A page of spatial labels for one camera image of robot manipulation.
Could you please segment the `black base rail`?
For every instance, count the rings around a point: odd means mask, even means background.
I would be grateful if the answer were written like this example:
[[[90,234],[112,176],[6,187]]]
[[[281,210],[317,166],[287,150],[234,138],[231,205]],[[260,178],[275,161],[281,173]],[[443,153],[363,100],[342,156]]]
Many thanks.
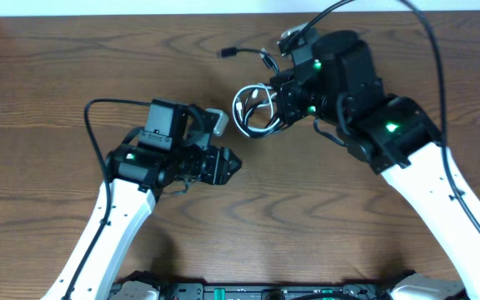
[[[207,282],[202,278],[160,277],[136,271],[112,285],[109,299],[267,300],[297,299],[467,299],[461,282],[433,280],[406,271],[388,280],[341,282]]]

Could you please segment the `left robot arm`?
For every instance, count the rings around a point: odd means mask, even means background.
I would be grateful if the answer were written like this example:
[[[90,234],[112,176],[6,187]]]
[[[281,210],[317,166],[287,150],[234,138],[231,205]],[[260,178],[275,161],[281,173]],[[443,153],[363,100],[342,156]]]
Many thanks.
[[[227,114],[154,99],[147,121],[102,155],[84,108],[85,126],[103,181],[87,226],[46,299],[107,299],[139,228],[172,183],[224,185],[242,166],[227,147],[211,145],[223,134]]]

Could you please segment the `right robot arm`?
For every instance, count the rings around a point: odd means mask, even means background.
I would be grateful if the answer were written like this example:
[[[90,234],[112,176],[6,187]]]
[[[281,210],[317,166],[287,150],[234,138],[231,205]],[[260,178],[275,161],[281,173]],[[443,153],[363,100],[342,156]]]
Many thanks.
[[[368,45],[353,31],[295,27],[278,46],[293,63],[270,81],[278,117],[291,125],[311,115],[333,125],[333,141],[425,222],[456,268],[462,295],[480,299],[480,200],[433,121],[411,98],[384,92]]]

